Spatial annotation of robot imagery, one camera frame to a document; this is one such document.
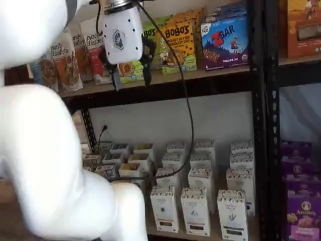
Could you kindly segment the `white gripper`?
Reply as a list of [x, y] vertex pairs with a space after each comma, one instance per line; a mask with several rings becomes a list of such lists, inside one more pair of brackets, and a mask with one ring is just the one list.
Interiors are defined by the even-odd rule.
[[121, 89], [117, 64], [141, 59], [145, 87], [151, 83], [151, 65], [154, 59], [155, 41], [142, 37], [143, 29], [136, 6], [104, 16], [103, 37], [105, 51], [99, 53], [102, 65], [109, 72], [116, 91]]

